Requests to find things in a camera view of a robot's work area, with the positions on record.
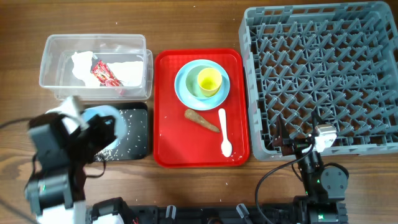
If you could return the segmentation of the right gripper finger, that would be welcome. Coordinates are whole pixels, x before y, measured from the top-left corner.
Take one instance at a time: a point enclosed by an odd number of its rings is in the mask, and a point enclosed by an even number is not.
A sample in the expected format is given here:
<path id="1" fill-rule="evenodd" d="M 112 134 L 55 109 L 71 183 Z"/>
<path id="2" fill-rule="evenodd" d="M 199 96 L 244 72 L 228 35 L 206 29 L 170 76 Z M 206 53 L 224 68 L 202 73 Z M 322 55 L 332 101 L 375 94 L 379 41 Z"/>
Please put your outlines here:
<path id="1" fill-rule="evenodd" d="M 273 146 L 289 146 L 292 144 L 292 140 L 289 136 L 284 121 L 279 114 L 276 120 L 276 134 L 272 140 Z"/>
<path id="2" fill-rule="evenodd" d="M 319 124 L 325 124 L 325 122 L 324 120 L 321 119 L 321 117 L 318 115 L 318 113 L 315 110 L 311 112 L 311 120 L 312 120 L 312 136 L 317 136 L 316 127 Z"/>

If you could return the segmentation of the small light blue bowl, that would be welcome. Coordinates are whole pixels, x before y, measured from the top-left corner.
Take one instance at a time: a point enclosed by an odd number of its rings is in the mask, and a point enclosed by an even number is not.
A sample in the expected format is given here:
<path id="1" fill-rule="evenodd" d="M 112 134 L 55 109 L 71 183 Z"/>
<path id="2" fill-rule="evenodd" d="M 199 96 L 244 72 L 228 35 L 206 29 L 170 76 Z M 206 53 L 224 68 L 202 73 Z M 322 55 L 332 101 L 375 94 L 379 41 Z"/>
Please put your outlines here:
<path id="1" fill-rule="evenodd" d="M 101 105 L 101 106 L 95 106 L 88 108 L 84 110 L 82 117 L 85 121 L 90 120 L 94 115 L 99 115 L 99 116 L 113 116 L 115 118 L 115 127 L 114 127 L 114 134 L 116 136 L 116 139 L 108 145 L 105 149 L 112 150 L 116 147 L 119 146 L 121 141 L 126 137 L 127 135 L 127 126 L 126 122 L 119 110 L 117 110 L 113 106 L 109 105 Z"/>

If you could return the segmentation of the rice and food leftovers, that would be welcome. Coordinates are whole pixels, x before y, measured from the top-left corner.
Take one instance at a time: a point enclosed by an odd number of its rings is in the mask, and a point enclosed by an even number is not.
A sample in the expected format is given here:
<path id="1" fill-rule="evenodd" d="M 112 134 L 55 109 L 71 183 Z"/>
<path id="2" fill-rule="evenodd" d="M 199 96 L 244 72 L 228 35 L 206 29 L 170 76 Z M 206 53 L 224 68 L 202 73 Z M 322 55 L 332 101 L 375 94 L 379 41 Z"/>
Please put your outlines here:
<path id="1" fill-rule="evenodd" d="M 144 108 L 119 110 L 126 122 L 127 135 L 118 147 L 103 149 L 96 155 L 106 161 L 139 160 L 148 153 L 148 115 Z"/>

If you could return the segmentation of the white tissue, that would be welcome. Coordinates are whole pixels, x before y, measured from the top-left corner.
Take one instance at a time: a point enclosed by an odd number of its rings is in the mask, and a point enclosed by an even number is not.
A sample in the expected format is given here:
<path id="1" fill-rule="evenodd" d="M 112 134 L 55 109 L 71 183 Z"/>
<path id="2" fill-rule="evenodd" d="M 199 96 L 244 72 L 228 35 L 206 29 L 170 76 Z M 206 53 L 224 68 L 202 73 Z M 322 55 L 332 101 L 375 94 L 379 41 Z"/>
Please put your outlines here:
<path id="1" fill-rule="evenodd" d="M 75 52 L 72 55 L 73 75 L 84 82 L 89 88 L 97 88 L 101 85 L 100 81 L 92 74 L 91 66 L 93 65 L 93 52 Z"/>
<path id="2" fill-rule="evenodd" d="M 142 84 L 143 61 L 115 62 L 108 63 L 107 66 L 123 86 L 139 86 Z"/>

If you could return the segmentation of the red strawberry cake wrapper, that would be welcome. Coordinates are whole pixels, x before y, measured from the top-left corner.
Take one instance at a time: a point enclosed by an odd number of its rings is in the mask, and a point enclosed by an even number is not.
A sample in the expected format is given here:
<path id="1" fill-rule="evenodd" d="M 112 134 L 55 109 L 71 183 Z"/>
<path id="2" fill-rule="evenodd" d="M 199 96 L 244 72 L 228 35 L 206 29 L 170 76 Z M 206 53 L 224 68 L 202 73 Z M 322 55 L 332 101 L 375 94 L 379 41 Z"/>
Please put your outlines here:
<path id="1" fill-rule="evenodd" d="M 122 82 L 116 78 L 108 65 L 102 60 L 93 60 L 90 72 L 103 86 L 116 87 L 116 91 L 120 95 L 124 94 L 124 90 L 121 88 L 123 86 Z"/>

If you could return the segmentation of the brown carrot-shaped food scrap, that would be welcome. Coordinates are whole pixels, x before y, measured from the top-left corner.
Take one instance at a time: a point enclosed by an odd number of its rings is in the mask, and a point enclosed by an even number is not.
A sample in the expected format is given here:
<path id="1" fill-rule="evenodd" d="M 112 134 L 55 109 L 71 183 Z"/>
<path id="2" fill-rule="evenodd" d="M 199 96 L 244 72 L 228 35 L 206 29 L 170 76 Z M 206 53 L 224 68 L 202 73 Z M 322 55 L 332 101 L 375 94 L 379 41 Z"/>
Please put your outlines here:
<path id="1" fill-rule="evenodd" d="M 206 129 L 209 129 L 210 131 L 213 131 L 214 133 L 220 132 L 220 130 L 215 125 L 208 122 L 204 117 L 202 117 L 192 109 L 185 110 L 184 117 Z"/>

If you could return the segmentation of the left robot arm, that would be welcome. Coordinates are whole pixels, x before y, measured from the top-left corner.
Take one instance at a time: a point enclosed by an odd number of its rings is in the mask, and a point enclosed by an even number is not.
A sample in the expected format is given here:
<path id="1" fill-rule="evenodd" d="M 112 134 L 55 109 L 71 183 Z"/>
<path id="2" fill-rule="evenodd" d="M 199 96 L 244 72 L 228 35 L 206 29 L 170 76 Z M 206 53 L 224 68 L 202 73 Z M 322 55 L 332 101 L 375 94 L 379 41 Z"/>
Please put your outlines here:
<path id="1" fill-rule="evenodd" d="M 32 171 L 24 193 L 39 223 L 139 223 L 121 197 L 86 207 L 84 167 L 106 161 L 100 151 L 124 136 L 123 123 L 115 107 L 84 108 L 77 96 L 29 121 L 32 162 L 42 168 Z"/>

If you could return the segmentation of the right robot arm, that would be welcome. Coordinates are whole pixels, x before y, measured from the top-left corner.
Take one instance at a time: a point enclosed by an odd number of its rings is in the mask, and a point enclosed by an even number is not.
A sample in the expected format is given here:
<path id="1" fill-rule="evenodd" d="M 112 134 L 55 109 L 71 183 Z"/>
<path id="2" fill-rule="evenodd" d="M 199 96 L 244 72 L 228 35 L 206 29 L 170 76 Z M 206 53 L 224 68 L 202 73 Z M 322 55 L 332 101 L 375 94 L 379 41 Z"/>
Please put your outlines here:
<path id="1" fill-rule="evenodd" d="M 324 163 L 321 152 L 337 138 L 336 128 L 311 113 L 312 134 L 306 138 L 290 137 L 281 116 L 277 117 L 272 145 L 282 149 L 283 156 L 297 160 L 305 196 L 296 196 L 292 203 L 292 223 L 348 223 L 345 191 L 349 172 L 337 163 Z"/>

